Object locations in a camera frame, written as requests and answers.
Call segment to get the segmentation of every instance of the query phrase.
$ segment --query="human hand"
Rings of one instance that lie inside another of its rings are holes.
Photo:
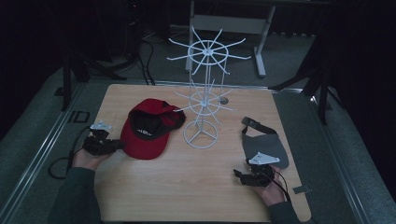
[[[282,183],[279,181],[280,169],[273,165],[271,165],[271,167],[275,171],[274,181],[278,183],[280,186],[282,186]],[[277,186],[274,182],[271,182],[266,188],[253,187],[253,189],[260,195],[262,201],[267,206],[271,206],[276,203],[285,202],[285,195],[283,193],[283,190],[279,186]]]
[[[72,167],[82,167],[96,171],[96,168],[99,166],[99,164],[102,161],[105,161],[106,159],[111,157],[112,155],[113,153],[102,156],[93,156],[87,150],[82,148],[75,154]]]

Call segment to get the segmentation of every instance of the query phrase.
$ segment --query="wooden table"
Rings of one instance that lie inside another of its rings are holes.
[[[189,95],[188,87],[111,85],[96,121],[112,125],[109,138],[119,139],[129,111],[144,99],[161,99],[180,108],[187,106],[188,99],[175,91]],[[288,183],[293,207],[301,221],[311,218],[305,195],[294,194],[292,190],[300,187],[301,181],[272,93],[262,89],[233,89],[226,97],[229,99],[226,106],[236,110],[218,111],[216,118],[221,125],[207,117],[219,131],[212,147],[198,149],[186,143],[184,127],[196,118],[188,109],[184,111],[186,123],[171,133],[159,158],[140,161],[118,150],[101,165],[95,190],[103,221],[269,221],[259,196],[251,187],[241,185],[233,174],[233,169],[248,173],[241,139],[243,117],[278,132],[290,160],[282,175]],[[258,134],[254,132],[249,129],[247,134]]]

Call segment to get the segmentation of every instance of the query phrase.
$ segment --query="gray floor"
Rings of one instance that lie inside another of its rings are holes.
[[[187,43],[185,35],[173,38]],[[166,60],[166,57],[184,55],[185,49],[165,43],[155,35],[146,40],[154,47],[149,70],[158,85],[189,80],[184,61]],[[230,52],[251,56],[257,40],[257,36],[248,36],[245,43],[231,47]],[[229,60],[227,70],[231,74],[225,84],[267,87],[293,77],[313,40],[314,37],[270,35],[262,54],[267,77],[257,76],[253,60]],[[143,44],[141,52],[146,62],[149,45]],[[53,95],[62,86],[62,71],[45,83],[0,144],[2,223],[46,222],[57,188],[63,183],[48,175],[50,163],[67,156],[79,130],[94,121],[109,84],[145,84],[138,66],[118,73],[128,80],[114,81],[93,75],[89,83],[74,82],[74,101],[64,112],[60,111],[62,97]],[[305,82],[290,88],[300,89]],[[312,189],[306,194],[312,212],[309,223],[394,223],[394,201],[347,112],[330,98],[332,109],[326,114],[328,125],[323,126],[316,115],[315,104],[299,91],[282,91],[274,93],[274,97],[303,185]],[[68,122],[73,111],[90,112],[88,122]],[[61,172],[64,166],[61,164],[55,170]]]

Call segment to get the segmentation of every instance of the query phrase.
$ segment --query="white logo on cap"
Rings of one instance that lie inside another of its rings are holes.
[[[138,131],[138,132],[140,132],[140,133],[142,133],[142,134],[145,134],[145,135],[152,136],[152,134],[151,134],[151,133],[149,133],[149,132],[148,132],[148,131],[146,131],[146,130],[141,130],[141,129],[138,129],[137,131]]]

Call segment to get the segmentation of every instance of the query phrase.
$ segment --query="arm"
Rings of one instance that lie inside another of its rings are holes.
[[[282,186],[279,181],[279,168],[273,166],[275,172],[274,181]],[[266,188],[253,188],[262,198],[270,212],[271,223],[273,224],[295,224],[301,223],[290,202],[285,201],[285,195],[282,189],[275,183],[271,182]]]
[[[85,149],[76,153],[72,168],[59,188],[48,223],[101,223],[93,189],[96,168],[111,155],[93,156]]]

